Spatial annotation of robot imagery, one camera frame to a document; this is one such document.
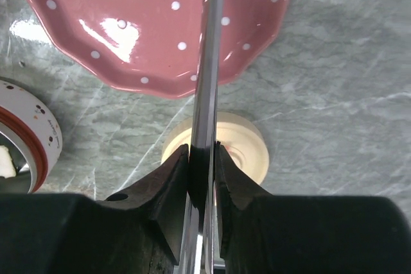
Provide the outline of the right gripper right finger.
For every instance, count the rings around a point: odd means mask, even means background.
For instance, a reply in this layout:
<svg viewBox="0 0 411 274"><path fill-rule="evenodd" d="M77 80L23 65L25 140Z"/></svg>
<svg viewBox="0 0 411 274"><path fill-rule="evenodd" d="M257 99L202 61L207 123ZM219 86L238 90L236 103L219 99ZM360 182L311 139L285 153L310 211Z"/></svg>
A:
<svg viewBox="0 0 411 274"><path fill-rule="evenodd" d="M410 225L378 196L273 195L214 154L227 273L409 273Z"/></svg>

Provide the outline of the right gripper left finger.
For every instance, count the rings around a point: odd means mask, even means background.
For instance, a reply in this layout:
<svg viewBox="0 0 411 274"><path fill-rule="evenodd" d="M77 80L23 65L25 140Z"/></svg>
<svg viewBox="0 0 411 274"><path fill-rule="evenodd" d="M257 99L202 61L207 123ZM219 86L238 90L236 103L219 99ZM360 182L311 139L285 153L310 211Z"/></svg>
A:
<svg viewBox="0 0 411 274"><path fill-rule="evenodd" d="M189 148L94 201L2 194L2 273L171 273L180 261Z"/></svg>

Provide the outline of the metal tongs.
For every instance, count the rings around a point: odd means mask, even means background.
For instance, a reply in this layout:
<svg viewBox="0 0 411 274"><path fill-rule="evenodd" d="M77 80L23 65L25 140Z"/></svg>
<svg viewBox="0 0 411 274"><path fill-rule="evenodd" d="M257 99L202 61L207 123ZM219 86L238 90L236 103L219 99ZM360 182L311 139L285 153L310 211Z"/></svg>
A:
<svg viewBox="0 0 411 274"><path fill-rule="evenodd" d="M214 147L224 0L204 0L189 153L188 195L177 273L214 270Z"/></svg>

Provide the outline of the sushi roll red centre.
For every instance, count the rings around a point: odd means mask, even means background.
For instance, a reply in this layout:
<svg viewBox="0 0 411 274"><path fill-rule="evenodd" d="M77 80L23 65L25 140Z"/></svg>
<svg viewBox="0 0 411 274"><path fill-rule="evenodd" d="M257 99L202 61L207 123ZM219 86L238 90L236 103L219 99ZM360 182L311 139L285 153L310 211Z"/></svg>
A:
<svg viewBox="0 0 411 274"><path fill-rule="evenodd" d="M0 177L11 178L16 176L12 157L6 146L0 146Z"/></svg>

